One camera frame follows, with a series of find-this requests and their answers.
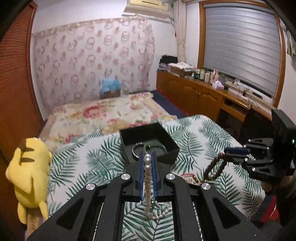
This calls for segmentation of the green jade bangle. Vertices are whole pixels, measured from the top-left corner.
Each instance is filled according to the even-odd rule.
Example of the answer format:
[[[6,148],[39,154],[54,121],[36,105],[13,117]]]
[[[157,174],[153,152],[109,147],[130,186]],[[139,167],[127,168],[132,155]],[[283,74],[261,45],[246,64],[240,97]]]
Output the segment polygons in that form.
[[[157,151],[154,150],[156,148],[157,150],[160,149],[162,153],[158,153]],[[163,154],[167,153],[167,149],[165,146],[159,142],[147,142],[144,144],[144,151],[146,154],[149,154],[152,156],[153,153],[156,154],[156,156],[162,156]]]

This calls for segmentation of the black jewelry box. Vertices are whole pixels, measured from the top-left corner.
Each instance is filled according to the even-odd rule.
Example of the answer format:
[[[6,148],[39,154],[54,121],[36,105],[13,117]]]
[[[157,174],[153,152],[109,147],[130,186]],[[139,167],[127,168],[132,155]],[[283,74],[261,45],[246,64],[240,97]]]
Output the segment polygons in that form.
[[[166,154],[157,156],[158,161],[164,164],[172,165],[177,160],[180,148],[171,138],[168,132],[160,123],[150,123],[143,126],[126,128],[119,131],[122,154],[128,164],[137,162],[132,157],[132,147],[137,142],[159,142],[163,144],[167,150]],[[158,153],[162,153],[160,149],[154,148]]]

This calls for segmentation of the palm leaf tablecloth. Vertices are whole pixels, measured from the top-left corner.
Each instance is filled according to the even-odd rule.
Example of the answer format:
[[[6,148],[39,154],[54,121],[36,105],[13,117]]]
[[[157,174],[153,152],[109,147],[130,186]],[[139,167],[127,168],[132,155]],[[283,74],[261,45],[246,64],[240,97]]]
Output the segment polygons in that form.
[[[176,163],[170,169],[174,174],[202,179],[208,164],[226,147],[239,143],[222,127],[203,115],[179,120],[163,121],[162,126],[179,146]],[[48,182],[48,213],[54,214],[86,184],[98,186],[109,183],[125,172],[126,161],[121,149],[119,133],[103,135],[90,133],[71,138],[53,155]],[[245,216],[252,217],[265,195],[259,181],[249,178],[238,165],[229,164],[213,186]],[[173,215],[169,204],[154,207],[158,220],[145,216],[145,204],[125,204],[123,240],[173,240]]]

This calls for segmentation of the wooden side cabinet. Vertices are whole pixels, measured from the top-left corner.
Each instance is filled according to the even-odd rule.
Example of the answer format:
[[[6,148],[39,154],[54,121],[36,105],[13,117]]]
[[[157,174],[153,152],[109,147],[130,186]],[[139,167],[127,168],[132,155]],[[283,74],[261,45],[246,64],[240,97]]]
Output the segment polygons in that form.
[[[156,88],[187,116],[209,117],[240,143],[251,138],[270,138],[273,134],[271,113],[253,99],[162,71],[157,72]]]

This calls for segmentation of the pink figurine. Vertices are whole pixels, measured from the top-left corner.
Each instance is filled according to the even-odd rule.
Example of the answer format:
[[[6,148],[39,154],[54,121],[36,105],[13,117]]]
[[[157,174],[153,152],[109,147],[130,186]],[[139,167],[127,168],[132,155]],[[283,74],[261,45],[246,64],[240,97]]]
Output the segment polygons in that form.
[[[224,89],[224,85],[220,81],[220,76],[219,76],[218,71],[216,69],[214,69],[211,74],[210,83],[214,89],[218,89],[218,90]]]

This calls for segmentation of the blue plush on box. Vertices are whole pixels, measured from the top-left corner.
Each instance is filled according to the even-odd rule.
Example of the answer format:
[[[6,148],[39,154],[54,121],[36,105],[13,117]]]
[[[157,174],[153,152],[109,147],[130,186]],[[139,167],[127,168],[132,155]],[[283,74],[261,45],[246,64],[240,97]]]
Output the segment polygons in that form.
[[[100,89],[101,98],[114,98],[121,96],[121,83],[118,80],[103,80]]]

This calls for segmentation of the floral bed blanket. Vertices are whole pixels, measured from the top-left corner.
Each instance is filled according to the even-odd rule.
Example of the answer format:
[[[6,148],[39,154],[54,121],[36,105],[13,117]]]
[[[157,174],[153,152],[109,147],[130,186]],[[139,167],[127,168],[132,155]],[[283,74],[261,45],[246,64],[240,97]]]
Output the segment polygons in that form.
[[[141,92],[59,106],[47,118],[39,137],[53,153],[77,136],[108,135],[124,128],[176,119],[176,115],[169,114],[153,100],[151,92]]]

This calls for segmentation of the clutter on cabinet top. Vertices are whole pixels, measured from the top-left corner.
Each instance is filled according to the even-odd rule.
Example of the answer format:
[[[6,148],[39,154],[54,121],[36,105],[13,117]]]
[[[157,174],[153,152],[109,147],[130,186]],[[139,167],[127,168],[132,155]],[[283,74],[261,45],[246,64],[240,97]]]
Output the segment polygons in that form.
[[[211,69],[202,68],[198,69],[190,64],[184,62],[178,62],[177,57],[170,55],[163,55],[159,61],[159,71],[169,72],[178,77],[191,78],[201,80],[206,83],[210,83],[210,77],[213,72]],[[251,95],[264,99],[267,102],[271,102],[272,98],[261,90],[255,89],[250,84],[245,83],[243,80],[237,79],[224,73],[219,73],[220,81],[224,85],[224,89],[230,86],[237,86],[238,90],[242,91],[242,95],[250,92]]]

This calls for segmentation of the grey window blind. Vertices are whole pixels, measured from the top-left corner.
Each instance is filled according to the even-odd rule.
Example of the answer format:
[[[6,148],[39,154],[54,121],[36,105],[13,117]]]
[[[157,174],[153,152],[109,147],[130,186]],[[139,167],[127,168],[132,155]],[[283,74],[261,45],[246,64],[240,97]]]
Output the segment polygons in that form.
[[[205,68],[231,75],[274,97],[280,34],[273,11],[251,4],[205,5]]]

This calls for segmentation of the yellow plush toy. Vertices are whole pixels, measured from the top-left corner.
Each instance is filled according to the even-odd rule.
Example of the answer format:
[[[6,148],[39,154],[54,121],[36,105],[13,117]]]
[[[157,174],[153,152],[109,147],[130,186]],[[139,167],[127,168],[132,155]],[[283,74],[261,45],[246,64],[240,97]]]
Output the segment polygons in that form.
[[[26,138],[15,149],[6,169],[6,178],[14,185],[20,222],[27,224],[27,208],[39,208],[48,219],[47,185],[52,153],[40,138]]]

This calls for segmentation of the patterned lace curtain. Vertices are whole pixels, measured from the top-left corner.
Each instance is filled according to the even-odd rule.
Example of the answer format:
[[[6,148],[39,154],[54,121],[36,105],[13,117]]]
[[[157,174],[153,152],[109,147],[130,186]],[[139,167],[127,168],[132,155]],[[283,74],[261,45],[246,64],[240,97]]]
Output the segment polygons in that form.
[[[103,80],[121,93],[148,91],[155,41],[141,17],[77,22],[33,35],[34,68],[45,109],[101,98]]]

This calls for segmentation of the brown louvered wardrobe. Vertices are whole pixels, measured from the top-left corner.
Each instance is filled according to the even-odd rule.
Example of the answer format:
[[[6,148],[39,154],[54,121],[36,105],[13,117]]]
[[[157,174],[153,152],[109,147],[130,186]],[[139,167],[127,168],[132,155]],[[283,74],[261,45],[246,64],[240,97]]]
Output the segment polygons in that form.
[[[30,43],[37,4],[1,1],[1,13],[10,14],[1,24],[1,240],[23,240],[25,226],[17,215],[14,187],[6,168],[22,139],[34,137],[43,125],[34,92]]]

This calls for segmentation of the air conditioner unit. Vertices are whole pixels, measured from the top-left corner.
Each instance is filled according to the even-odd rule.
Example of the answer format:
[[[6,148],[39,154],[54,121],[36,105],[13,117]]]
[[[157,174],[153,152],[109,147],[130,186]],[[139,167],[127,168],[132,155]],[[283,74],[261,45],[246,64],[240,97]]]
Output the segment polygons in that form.
[[[174,20],[172,7],[166,1],[128,0],[124,12]]]

